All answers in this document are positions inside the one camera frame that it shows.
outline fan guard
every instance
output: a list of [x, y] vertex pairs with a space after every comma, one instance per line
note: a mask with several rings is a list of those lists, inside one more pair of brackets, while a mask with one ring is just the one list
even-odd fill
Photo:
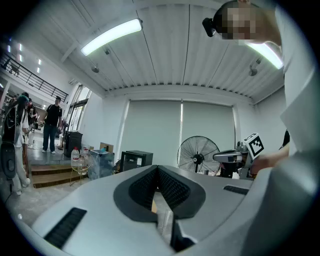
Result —
[[218, 146], [207, 137], [187, 138], [177, 153], [178, 167], [190, 172], [215, 176], [220, 163], [213, 160], [213, 155], [219, 152]]

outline jeans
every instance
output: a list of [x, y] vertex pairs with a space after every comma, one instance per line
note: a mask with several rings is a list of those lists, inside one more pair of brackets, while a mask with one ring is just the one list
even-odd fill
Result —
[[43, 150], [48, 149], [48, 141], [49, 141], [49, 136], [50, 136], [50, 151], [53, 152], [55, 151], [55, 135], [57, 132], [57, 127], [50, 125], [50, 124], [45, 124], [43, 128]]
[[28, 185], [26, 171], [24, 169], [23, 156], [22, 156], [23, 147], [15, 148], [15, 159], [16, 159], [16, 174], [13, 181], [13, 191], [21, 191], [21, 183], [25, 186]]

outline roller blind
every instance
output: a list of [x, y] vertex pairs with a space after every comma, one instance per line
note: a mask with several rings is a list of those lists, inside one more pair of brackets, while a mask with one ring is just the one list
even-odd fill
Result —
[[153, 153], [155, 165], [177, 166], [181, 122], [178, 101], [131, 101], [120, 152]]
[[204, 136], [220, 151], [235, 148], [235, 124], [232, 107], [183, 102], [182, 139]]

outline cardboard box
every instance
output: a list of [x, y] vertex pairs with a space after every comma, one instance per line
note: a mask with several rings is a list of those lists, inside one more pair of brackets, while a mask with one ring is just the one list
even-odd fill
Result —
[[106, 148], [106, 151], [109, 153], [114, 152], [114, 145], [110, 145], [107, 143], [100, 142], [100, 149]]

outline black vent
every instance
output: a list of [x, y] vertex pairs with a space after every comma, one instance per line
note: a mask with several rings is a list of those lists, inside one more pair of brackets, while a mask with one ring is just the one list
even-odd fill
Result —
[[44, 239], [61, 249], [86, 213], [86, 210], [72, 208], [58, 224], [51, 229]]
[[154, 169], [130, 185], [129, 195], [137, 204], [151, 211], [156, 188], [157, 169]]
[[241, 195], [246, 195], [249, 192], [249, 189], [237, 187], [237, 186], [231, 186], [231, 185], [226, 185], [223, 189], [230, 192], [238, 193]]
[[158, 186], [161, 194], [171, 210], [173, 210], [188, 198], [190, 188], [160, 169], [158, 170], [158, 175]]

